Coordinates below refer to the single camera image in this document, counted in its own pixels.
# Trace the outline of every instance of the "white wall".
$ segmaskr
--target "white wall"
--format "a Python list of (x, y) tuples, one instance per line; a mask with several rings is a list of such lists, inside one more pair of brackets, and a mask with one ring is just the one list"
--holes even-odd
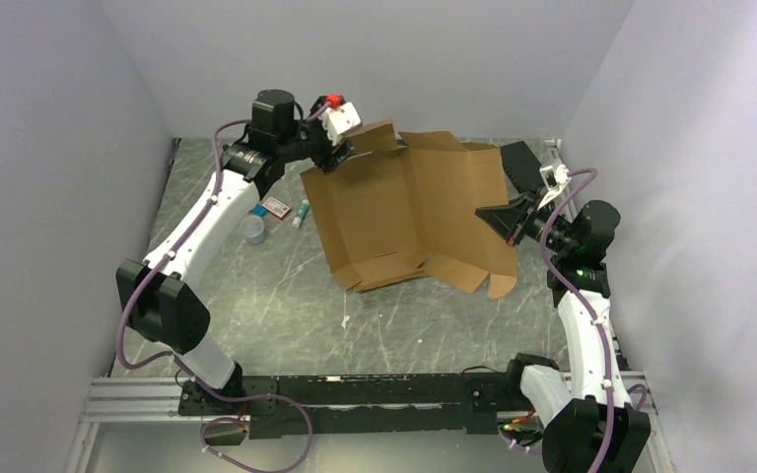
[(0, 1), (0, 472), (62, 471), (170, 147), (98, 2)]
[(637, 2), (564, 146), (679, 471), (757, 471), (757, 0)]
[(103, 0), (175, 136), (263, 89), (368, 121), (561, 137), (633, 0)]

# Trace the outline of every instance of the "red connector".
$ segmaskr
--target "red connector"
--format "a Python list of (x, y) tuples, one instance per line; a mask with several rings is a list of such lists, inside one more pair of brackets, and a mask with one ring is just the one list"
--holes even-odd
[(326, 96), (326, 101), (329, 102), (330, 107), (337, 108), (341, 106), (341, 104), (343, 104), (344, 99), (336, 94), (329, 94), (328, 96)]

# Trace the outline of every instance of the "cardboard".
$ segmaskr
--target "cardboard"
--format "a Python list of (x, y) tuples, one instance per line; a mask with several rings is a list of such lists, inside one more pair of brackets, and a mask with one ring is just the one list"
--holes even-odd
[(509, 202), (500, 150), (447, 131), (400, 133), (389, 121), (350, 137), (338, 170), (301, 174), (332, 277), (356, 291), (432, 276), (489, 297), (517, 281), (517, 254), (474, 215)]

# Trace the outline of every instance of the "small box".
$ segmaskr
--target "small box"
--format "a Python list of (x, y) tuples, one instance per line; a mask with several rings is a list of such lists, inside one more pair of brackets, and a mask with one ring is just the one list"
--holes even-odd
[(265, 199), (262, 202), (262, 207), (264, 207), (268, 212), (271, 212), (271, 215), (277, 217), (280, 220), (285, 219), (286, 216), (289, 215), (289, 212), (292, 211), (291, 207), (280, 202), (274, 197), (268, 197), (267, 199)]
[(268, 215), (268, 209), (266, 209), (265, 207), (261, 205), (254, 205), (253, 209), (251, 209), (251, 212), (253, 212), (254, 214), (260, 217), (265, 217), (266, 215)]

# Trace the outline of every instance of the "cardboard flap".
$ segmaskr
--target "cardboard flap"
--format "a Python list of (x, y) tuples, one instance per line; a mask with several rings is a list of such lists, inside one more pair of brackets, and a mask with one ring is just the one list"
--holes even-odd
[[(497, 176), (499, 181), (504, 180), (504, 172), (501, 161), (501, 152), (498, 149), (481, 150), (474, 152), (476, 157), (474, 166), (470, 169), (469, 178), (474, 179), (476, 185), (473, 186), (475, 192), (475, 201), (477, 207), (487, 207), (489, 205), (499, 205), (509, 200), (507, 189), (504, 185), (494, 185), (493, 176)], [(503, 241), (488, 225), (480, 219), (475, 219), (471, 224), (478, 232), (480, 247), (486, 255), (486, 265), (484, 268), (492, 272), (492, 282), (499, 279), (498, 283), (507, 285), (507, 280), (495, 278), (500, 275), (505, 278), (517, 280), (517, 255), (514, 246)]]
[(441, 254), (431, 256), (423, 270), (425, 274), (445, 281), (469, 294), (473, 293), (489, 274), (485, 269)]
[(433, 151), (467, 151), (449, 131), (429, 131), (425, 133), (400, 132), (399, 136), (411, 148)]
[(371, 151), (392, 151), (399, 148), (393, 122), (390, 120), (362, 126), (347, 139), (355, 148), (356, 155)]
[(414, 251), (398, 251), (353, 264), (360, 276), (356, 291), (368, 291), (422, 275), (419, 264), (411, 265)]
[(509, 293), (517, 283), (517, 276), (493, 274), (489, 277), (489, 299), (500, 299)]
[(418, 268), (425, 264), (425, 260), (428, 259), (429, 256), (431, 256), (431, 251), (425, 248), (420, 248), (411, 252), (406, 261), (411, 267)]
[(352, 266), (344, 266), (337, 271), (333, 271), (332, 277), (335, 278), (335, 281), (337, 281), (344, 290), (350, 289), (361, 282), (361, 275), (358, 274), (358, 271)]
[(332, 196), (329, 194), (329, 189), (323, 185), (325, 179), (320, 169), (312, 168), (301, 173), (301, 180), (306, 190), (306, 196), (311, 205), (314, 206), (312, 215), (317, 225), (317, 232), (320, 234), (320, 244), (323, 246), (323, 252), (326, 253), (329, 269), (334, 275), (339, 269), (347, 267), (350, 260), (344, 244), (344, 237), (338, 227), (338, 217), (335, 213)]

